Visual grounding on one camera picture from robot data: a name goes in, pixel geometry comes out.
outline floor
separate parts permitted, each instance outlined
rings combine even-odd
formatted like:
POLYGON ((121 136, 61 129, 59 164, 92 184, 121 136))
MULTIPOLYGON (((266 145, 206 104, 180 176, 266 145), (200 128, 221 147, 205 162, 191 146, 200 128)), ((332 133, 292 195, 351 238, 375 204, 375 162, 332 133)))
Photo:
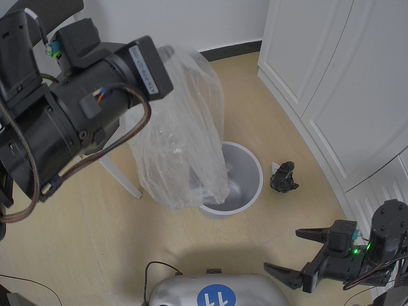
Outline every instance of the floor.
MULTIPOLYGON (((263 190, 252 207, 225 220, 204 217, 196 208, 172 211, 145 192, 135 199, 95 162, 29 218, 7 225, 0 273, 51 287, 64 306, 139 306, 145 266, 152 260, 188 275, 218 267, 224 273, 265 274, 265 261, 298 270, 311 261, 321 245, 297 238, 295 229, 329 227, 344 214, 302 137, 257 77, 258 55, 212 63, 225 92, 224 140, 246 146, 263 169, 263 190), (289 160, 296 165, 294 179, 300 187, 281 195, 268 184, 271 162, 289 160)), ((129 146, 111 157, 140 188, 129 146)), ((18 187, 14 197, 11 212, 28 204, 18 187)), ((149 291, 173 274, 164 266, 151 266, 149 291)), ((0 283, 38 306, 58 305, 54 295, 34 283, 8 278, 0 283)), ((363 289, 344 292, 340 282, 329 280, 312 294, 279 286, 291 306, 342 306, 363 289)), ((348 305, 370 302, 368 291, 348 305)))

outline wall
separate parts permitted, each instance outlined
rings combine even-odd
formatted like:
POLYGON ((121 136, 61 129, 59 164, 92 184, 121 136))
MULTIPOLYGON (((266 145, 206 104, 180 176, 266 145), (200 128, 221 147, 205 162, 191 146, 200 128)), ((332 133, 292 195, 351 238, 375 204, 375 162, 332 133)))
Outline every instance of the wall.
MULTIPOLYGON (((15 0, 2 2, 4 13, 15 0)), ((148 34, 156 44, 199 51, 259 40, 269 0, 84 0, 101 39, 127 43, 148 34)))

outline bolt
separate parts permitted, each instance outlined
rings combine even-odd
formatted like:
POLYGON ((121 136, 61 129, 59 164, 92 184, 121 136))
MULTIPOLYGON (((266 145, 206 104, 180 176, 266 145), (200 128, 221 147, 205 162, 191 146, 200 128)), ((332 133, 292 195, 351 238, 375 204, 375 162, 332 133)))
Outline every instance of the bolt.
POLYGON ((86 130, 82 130, 79 132, 79 139, 84 140, 87 135, 88 135, 88 132, 86 130))

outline gray chair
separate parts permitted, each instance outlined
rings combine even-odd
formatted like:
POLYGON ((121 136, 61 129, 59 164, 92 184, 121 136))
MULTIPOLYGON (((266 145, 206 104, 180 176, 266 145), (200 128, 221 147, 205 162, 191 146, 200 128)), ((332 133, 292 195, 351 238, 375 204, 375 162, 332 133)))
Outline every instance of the gray chair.
MULTIPOLYGON (((84 8, 84 0, 18 0, 7 13, 24 8, 31 9, 39 16, 45 31, 49 34, 71 16, 74 17, 75 21, 82 19, 81 11, 84 8)), ((35 46, 40 42, 41 37, 34 20, 27 17, 27 22, 31 43, 35 46)), ((114 52, 123 45, 123 43, 101 42, 96 49, 107 48, 109 51, 114 52)), ((57 78, 61 79, 63 77, 63 74, 59 74, 57 78)), ((110 136, 110 139, 105 146, 109 146, 125 134, 125 117, 122 116, 120 120, 106 131, 106 134, 108 137, 110 136)), ((97 151, 90 150, 85 151, 84 154, 89 155, 95 152, 97 151)), ((104 155, 100 158, 99 162, 123 187, 125 187, 127 191, 130 192, 130 194, 140 199, 142 196, 140 191, 138 191, 126 176, 115 166, 115 164, 109 159, 108 155, 104 155)))

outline blue circle logo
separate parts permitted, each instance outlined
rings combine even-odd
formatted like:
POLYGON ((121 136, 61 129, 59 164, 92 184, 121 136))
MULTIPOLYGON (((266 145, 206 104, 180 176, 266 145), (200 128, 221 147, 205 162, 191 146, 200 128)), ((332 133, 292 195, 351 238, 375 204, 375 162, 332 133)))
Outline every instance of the blue circle logo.
POLYGON ((198 306, 235 306, 235 293, 222 284, 212 284, 200 291, 197 296, 198 306))

